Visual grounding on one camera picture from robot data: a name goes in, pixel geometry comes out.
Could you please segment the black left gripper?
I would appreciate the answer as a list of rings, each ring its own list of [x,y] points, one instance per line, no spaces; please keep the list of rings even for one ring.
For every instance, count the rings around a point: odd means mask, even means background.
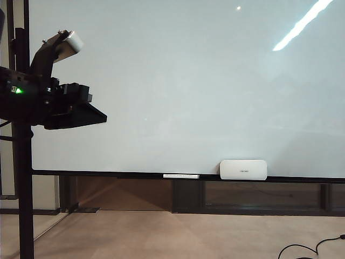
[[[105,123],[107,116],[90,104],[89,87],[78,83],[59,84],[56,78],[42,81],[47,108],[42,125],[46,130],[60,130]]]

